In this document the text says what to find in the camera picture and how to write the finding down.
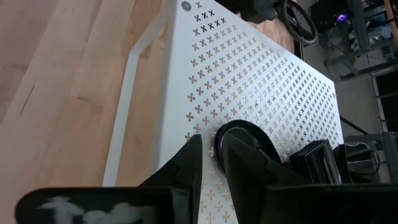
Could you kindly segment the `black wavy square plate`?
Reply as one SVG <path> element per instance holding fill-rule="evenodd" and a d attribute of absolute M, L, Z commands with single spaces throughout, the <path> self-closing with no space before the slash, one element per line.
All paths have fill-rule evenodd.
<path fill-rule="evenodd" d="M 333 150 L 343 184 L 379 184 L 379 153 L 366 143 L 340 144 Z"/>

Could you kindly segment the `grey metal stand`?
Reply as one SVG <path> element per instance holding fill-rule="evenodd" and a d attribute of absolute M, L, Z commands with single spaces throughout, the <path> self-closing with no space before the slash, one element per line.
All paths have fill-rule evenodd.
<path fill-rule="evenodd" d="M 343 65 L 349 73 L 342 80 L 398 67 L 398 0 L 315 0 L 309 7 L 320 35 L 338 29 L 341 46 L 330 45 L 341 54 L 324 61 L 326 68 Z M 357 69 L 354 61 L 375 50 L 390 49 L 383 63 Z"/>

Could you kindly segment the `white perforated metal shelf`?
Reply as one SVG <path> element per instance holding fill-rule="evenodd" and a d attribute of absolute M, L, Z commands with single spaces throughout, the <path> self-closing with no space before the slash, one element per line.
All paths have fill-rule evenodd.
<path fill-rule="evenodd" d="M 213 140 L 223 124 L 243 119 L 272 140 L 277 156 L 327 139 L 343 143 L 334 83 L 214 0 L 170 0 L 131 49 L 124 73 L 103 185 L 116 184 L 140 54 L 166 26 L 160 108 L 152 140 L 163 166 L 194 134 L 203 141 L 199 224 L 238 224 Z"/>

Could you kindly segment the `black small square plate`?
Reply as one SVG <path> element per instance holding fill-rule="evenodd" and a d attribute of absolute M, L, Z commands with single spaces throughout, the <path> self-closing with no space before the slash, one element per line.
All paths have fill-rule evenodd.
<path fill-rule="evenodd" d="M 298 152 L 295 152 L 293 155 L 291 155 L 290 161 L 292 163 L 292 168 L 296 173 L 300 174 L 308 180 L 311 180 L 310 174 L 307 170 L 307 165 L 305 163 L 302 163 L 302 154 L 307 150 L 307 148 L 308 146 L 305 146 Z"/>
<path fill-rule="evenodd" d="M 303 155 L 310 180 L 316 184 L 342 184 L 329 140 L 313 143 Z"/>

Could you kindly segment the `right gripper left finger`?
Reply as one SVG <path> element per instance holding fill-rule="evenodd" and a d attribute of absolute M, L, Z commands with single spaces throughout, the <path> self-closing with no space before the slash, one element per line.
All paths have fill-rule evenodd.
<path fill-rule="evenodd" d="M 196 224 L 202 180 L 202 138 L 191 137 L 137 187 L 34 190 L 15 206 L 17 224 Z"/>

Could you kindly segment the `black aluminium frame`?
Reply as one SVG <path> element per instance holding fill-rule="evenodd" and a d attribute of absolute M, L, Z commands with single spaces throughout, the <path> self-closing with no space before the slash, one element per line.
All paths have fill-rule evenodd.
<path fill-rule="evenodd" d="M 303 44 L 299 41 L 294 40 L 294 55 L 300 60 L 304 60 Z"/>

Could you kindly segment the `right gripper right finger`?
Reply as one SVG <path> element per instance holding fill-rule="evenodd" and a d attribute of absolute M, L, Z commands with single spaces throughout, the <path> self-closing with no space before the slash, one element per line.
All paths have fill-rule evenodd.
<path fill-rule="evenodd" d="M 232 134 L 223 159 L 239 224 L 398 224 L 398 185 L 313 184 Z"/>

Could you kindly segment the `black teardrop plate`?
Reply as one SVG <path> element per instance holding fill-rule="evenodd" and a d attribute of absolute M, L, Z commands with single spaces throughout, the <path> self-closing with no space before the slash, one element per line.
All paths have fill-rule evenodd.
<path fill-rule="evenodd" d="M 225 173 L 223 161 L 223 139 L 226 134 L 232 134 L 234 137 L 243 141 L 243 143 L 252 147 L 254 150 L 272 159 L 277 164 L 282 164 L 279 154 L 273 145 L 269 136 L 257 125 L 246 120 L 232 120 L 222 125 L 214 137 L 215 159 L 220 169 Z"/>

